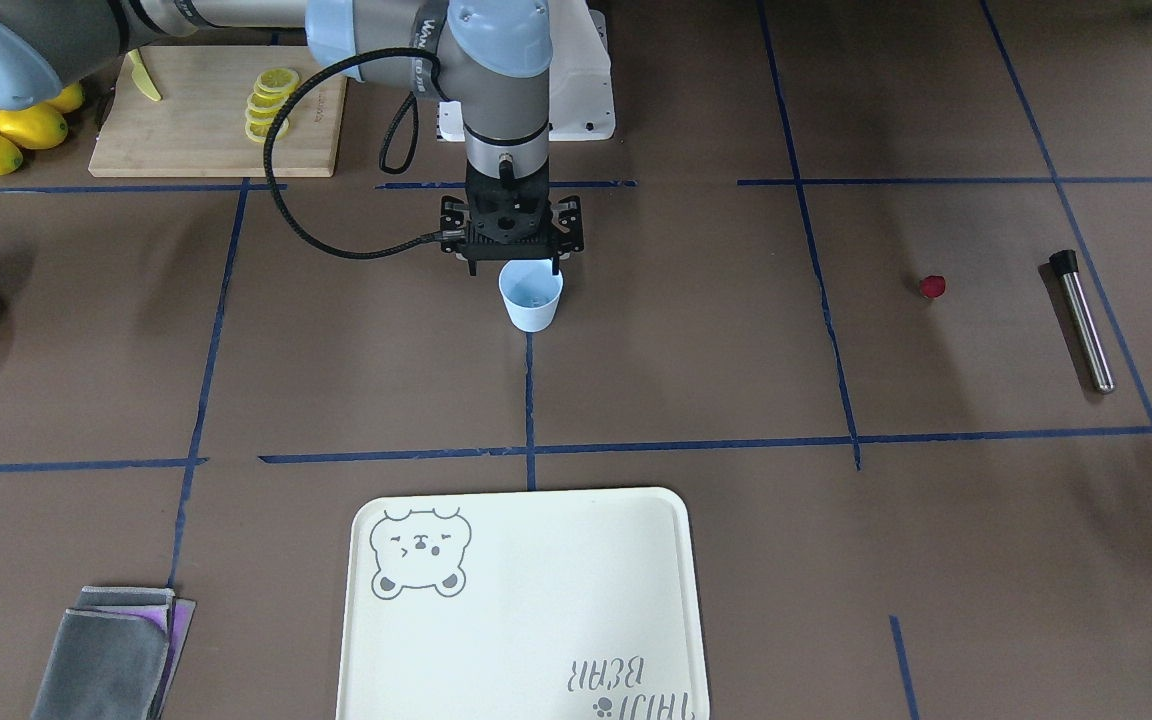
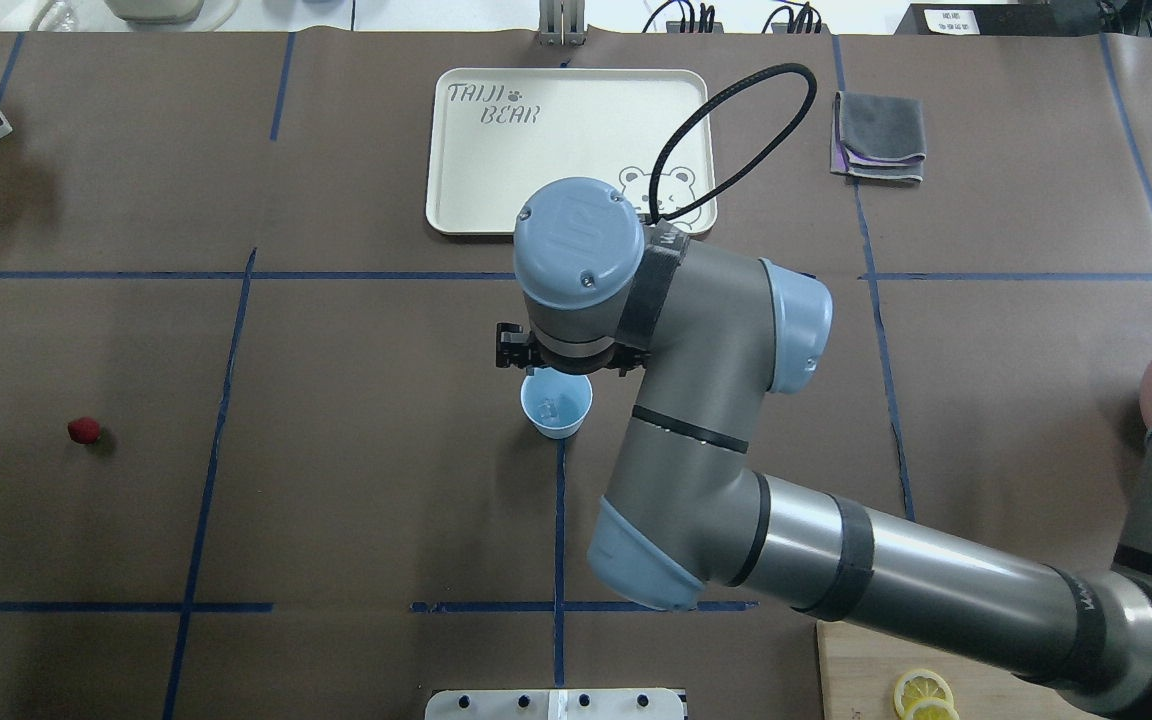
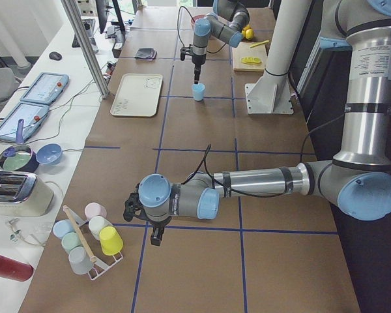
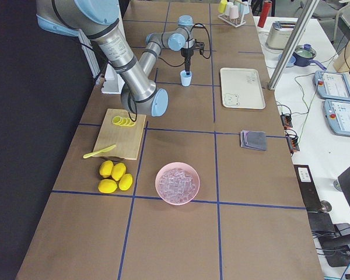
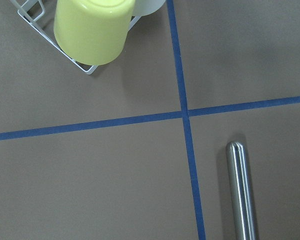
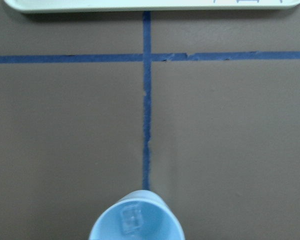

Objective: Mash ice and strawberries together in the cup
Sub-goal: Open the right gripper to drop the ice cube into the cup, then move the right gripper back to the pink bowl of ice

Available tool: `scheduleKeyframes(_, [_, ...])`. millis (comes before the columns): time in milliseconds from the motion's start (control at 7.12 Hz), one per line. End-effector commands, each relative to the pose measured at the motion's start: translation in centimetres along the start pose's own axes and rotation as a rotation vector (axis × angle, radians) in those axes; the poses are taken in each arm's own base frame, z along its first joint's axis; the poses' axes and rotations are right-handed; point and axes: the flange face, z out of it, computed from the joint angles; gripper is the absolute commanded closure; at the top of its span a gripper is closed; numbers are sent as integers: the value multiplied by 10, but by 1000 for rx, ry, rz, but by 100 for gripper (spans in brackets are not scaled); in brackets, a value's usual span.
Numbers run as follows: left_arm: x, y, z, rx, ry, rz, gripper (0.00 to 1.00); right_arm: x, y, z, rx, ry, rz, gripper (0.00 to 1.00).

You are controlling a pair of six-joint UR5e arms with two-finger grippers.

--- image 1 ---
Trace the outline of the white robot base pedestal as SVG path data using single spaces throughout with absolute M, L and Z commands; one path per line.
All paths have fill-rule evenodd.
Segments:
M 440 63 L 429 90 L 456 105 L 439 132 L 468 149 L 605 141 L 616 128 L 602 14 L 585 1 L 429 1 L 411 46 Z

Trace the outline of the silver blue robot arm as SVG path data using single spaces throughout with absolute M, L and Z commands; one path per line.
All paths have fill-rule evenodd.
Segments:
M 465 196 L 445 196 L 435 232 L 378 251 L 329 247 L 285 205 L 262 145 L 271 200 L 317 251 L 355 262 L 433 245 L 475 272 L 480 263 L 539 262 L 550 272 L 584 250 L 581 202 L 550 199 L 547 1 L 0 1 L 0 109 L 23 109 L 151 45 L 303 41 L 319 70 L 291 94 L 357 70 L 417 101 L 457 101 L 465 127 Z

